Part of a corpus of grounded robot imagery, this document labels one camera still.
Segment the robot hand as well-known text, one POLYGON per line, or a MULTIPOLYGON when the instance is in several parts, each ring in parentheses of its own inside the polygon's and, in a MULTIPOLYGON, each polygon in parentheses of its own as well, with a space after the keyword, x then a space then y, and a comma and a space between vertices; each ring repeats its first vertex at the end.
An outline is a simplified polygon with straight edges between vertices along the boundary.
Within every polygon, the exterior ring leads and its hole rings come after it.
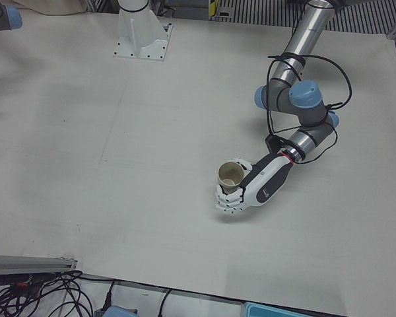
POLYGON ((234 214, 264 205, 283 186, 292 167, 284 154, 268 154, 255 164, 230 159, 218 169, 216 207, 234 214))

